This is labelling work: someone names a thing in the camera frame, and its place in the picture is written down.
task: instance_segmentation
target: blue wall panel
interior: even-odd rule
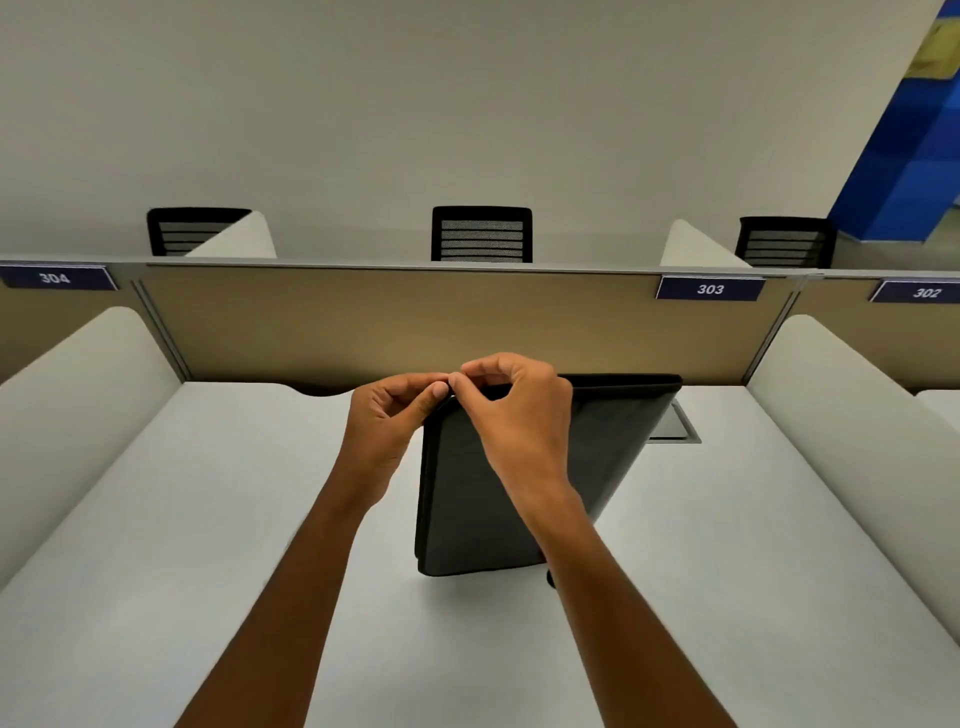
[[[946,2],[948,16],[960,0]],[[860,240],[926,240],[958,195],[960,78],[904,79],[829,217]]]

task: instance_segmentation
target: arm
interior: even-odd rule
[[[353,537],[414,431],[446,395],[445,379],[394,376],[354,391],[329,479],[177,728],[303,725]]]
[[[607,728],[733,721],[616,564],[566,478],[570,383],[516,354],[450,375],[484,451],[546,556]],[[476,384],[512,382],[502,400]]]

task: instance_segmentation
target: blue label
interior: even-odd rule
[[[756,301],[766,280],[762,278],[704,278],[660,276],[659,299],[685,301]]]
[[[960,303],[960,280],[883,280],[871,303]]]
[[[0,264],[0,279],[8,288],[52,288],[73,291],[115,291],[116,283],[103,265],[65,266]]]

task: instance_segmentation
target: office chair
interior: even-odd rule
[[[837,228],[820,217],[741,217],[736,256],[760,268],[829,268]]]
[[[154,255],[186,255],[249,214],[239,207],[154,207],[147,212],[150,250]]]
[[[529,207],[434,207],[430,259],[532,263],[533,233]]]

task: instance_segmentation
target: white desk surface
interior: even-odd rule
[[[917,399],[960,431],[960,389],[925,389]]]
[[[960,648],[740,387],[599,528],[741,728],[955,726]],[[0,726],[168,728],[269,578],[347,398],[186,384],[0,593]],[[310,726],[599,726],[544,568],[433,579],[420,437],[365,520]]]

